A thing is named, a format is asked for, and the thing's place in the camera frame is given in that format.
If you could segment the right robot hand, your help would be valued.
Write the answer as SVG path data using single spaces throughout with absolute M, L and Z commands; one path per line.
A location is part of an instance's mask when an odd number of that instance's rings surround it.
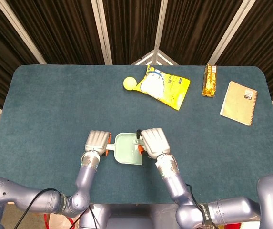
M 151 128 L 136 131 L 137 139 L 142 137 L 148 157 L 157 159 L 160 155 L 170 154 L 170 146 L 162 128 Z

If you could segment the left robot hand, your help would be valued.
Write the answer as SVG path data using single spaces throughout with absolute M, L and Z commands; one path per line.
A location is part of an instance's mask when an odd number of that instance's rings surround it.
M 107 156 L 107 144 L 109 144 L 110 142 L 111 132 L 91 130 L 85 144 L 85 151 L 95 151 L 99 154 L 99 156 Z

